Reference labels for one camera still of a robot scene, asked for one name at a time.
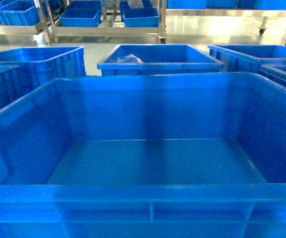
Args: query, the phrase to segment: floor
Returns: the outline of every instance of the floor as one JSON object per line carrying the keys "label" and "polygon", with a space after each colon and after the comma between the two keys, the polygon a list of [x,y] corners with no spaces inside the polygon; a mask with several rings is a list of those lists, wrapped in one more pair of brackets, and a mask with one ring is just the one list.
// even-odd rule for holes
{"label": "floor", "polygon": [[[267,30],[259,36],[261,17],[168,16],[167,43],[191,44],[207,52],[209,44],[284,44],[286,18],[269,18]],[[88,75],[101,75],[96,64],[118,44],[156,44],[153,37],[94,38],[64,37],[52,46],[85,46]],[[0,51],[23,46],[45,46],[43,36],[0,36]]]}

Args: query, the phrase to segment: caster wheel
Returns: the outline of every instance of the caster wheel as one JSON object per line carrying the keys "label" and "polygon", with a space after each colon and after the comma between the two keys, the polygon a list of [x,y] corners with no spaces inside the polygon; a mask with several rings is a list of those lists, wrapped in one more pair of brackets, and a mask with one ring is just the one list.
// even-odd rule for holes
{"label": "caster wheel", "polygon": [[259,31],[260,36],[262,36],[264,32],[265,32],[265,29],[260,29]]}

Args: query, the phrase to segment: metal shelf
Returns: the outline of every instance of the metal shelf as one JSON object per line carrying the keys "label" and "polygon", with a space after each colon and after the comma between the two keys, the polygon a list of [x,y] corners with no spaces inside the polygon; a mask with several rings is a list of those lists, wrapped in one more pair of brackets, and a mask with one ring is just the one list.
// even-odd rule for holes
{"label": "metal shelf", "polygon": [[40,22],[38,24],[34,26],[4,26],[0,24],[0,35],[34,36],[43,33],[46,43],[50,44],[52,37],[49,33],[48,27],[51,26],[53,28],[54,19],[60,16],[61,11],[58,10],[57,13],[53,16],[49,7],[49,2],[46,0],[46,10],[49,15],[49,18],[47,19],[44,14],[43,5],[41,2],[42,0],[34,0],[40,18]]}
{"label": "metal shelf", "polygon": [[268,17],[286,17],[286,10],[242,10],[242,9],[167,9],[169,16],[240,16],[263,17],[259,34],[266,30]]}
{"label": "metal shelf", "polygon": [[[58,20],[55,24],[54,34],[55,42],[58,42],[58,37],[138,37],[138,36],[151,36],[165,38],[165,24],[162,24],[162,13],[166,11],[160,11],[161,1],[157,1],[157,8],[159,10],[159,27],[124,27],[121,25],[115,26],[116,16],[118,15],[118,9],[116,7],[106,7],[105,0],[101,0],[103,22],[99,27],[63,27]],[[108,19],[107,9],[112,9],[113,12]]]}
{"label": "metal shelf", "polygon": [[42,22],[35,26],[3,26],[0,25],[0,35],[30,36],[38,35],[44,29]]}
{"label": "metal shelf", "polygon": [[49,19],[46,18],[43,11],[42,0],[34,0],[38,10],[40,23],[35,26],[3,26],[0,25],[0,35],[37,35],[43,32],[45,40],[48,44],[54,40],[58,42],[58,37],[137,37],[151,36],[159,37],[162,43],[166,40],[166,16],[239,16],[239,17],[263,17],[263,23],[260,27],[260,35],[266,30],[268,17],[286,17],[286,10],[242,10],[242,9],[166,9],[167,0],[157,0],[157,8],[159,11],[159,27],[136,27],[127,28],[115,26],[115,19],[118,14],[116,7],[112,8],[113,12],[108,19],[105,0],[101,0],[103,23],[99,27],[63,27],[58,20],[60,13],[51,14],[48,0],[45,1]]}
{"label": "metal shelf", "polygon": [[240,9],[167,9],[168,16],[248,16],[286,17],[286,10],[240,10]]}

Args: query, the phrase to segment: crate bottom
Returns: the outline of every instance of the crate bottom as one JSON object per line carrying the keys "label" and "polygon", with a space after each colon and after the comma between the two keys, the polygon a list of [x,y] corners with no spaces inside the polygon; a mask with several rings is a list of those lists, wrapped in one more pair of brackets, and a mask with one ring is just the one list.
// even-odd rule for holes
{"label": "crate bottom", "polygon": [[213,184],[266,182],[230,139],[81,141],[48,184]]}

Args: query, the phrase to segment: plastic bag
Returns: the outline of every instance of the plastic bag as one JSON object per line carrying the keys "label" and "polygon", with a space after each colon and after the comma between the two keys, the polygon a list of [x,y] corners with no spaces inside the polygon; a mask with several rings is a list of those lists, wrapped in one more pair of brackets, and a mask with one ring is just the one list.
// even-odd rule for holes
{"label": "plastic bag", "polygon": [[144,8],[142,0],[128,0],[130,8]]}
{"label": "plastic bag", "polygon": [[129,54],[123,58],[118,58],[118,63],[143,63],[143,61],[135,55]]}

